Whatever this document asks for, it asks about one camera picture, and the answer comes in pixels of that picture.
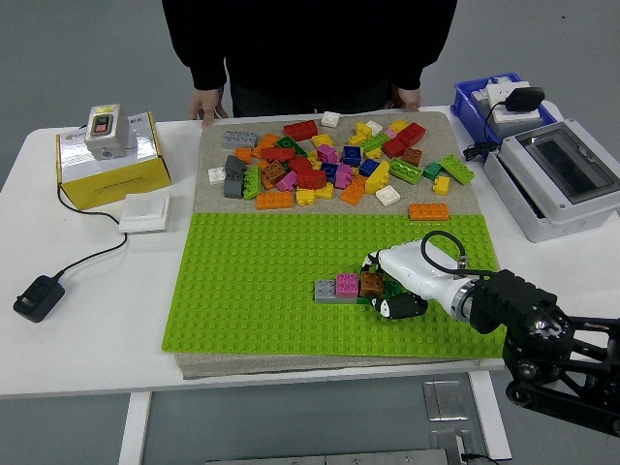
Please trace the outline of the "person's left hand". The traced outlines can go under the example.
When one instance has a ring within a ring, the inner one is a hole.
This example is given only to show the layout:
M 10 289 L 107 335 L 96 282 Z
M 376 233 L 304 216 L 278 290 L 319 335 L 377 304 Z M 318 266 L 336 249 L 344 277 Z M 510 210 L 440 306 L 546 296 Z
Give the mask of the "person's left hand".
M 385 109 L 404 109 L 417 111 L 421 106 L 420 89 L 408 90 L 395 85 L 391 87 L 391 94 L 384 105 Z

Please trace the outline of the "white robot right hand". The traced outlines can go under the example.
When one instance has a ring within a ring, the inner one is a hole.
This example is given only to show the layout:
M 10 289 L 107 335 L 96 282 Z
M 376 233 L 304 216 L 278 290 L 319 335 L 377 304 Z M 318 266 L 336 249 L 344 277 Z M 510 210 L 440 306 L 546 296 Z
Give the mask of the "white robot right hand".
M 456 261 L 430 242 L 420 240 L 370 253 L 362 263 L 367 271 L 375 265 L 400 283 L 406 292 L 390 298 L 375 294 L 371 305 L 383 317 L 393 320 L 420 316 L 435 300 L 460 322 L 468 322 L 472 309 L 474 280 L 449 274 Z

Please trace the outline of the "person's right hand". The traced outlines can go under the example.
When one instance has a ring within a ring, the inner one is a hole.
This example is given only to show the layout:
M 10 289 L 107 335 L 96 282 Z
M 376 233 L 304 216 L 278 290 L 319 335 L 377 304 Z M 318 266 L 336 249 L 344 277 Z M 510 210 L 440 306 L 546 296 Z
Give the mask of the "person's right hand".
M 203 128 L 211 126 L 216 119 L 228 118 L 222 105 L 224 88 L 211 90 L 195 89 L 188 104 L 188 118 L 200 120 Z

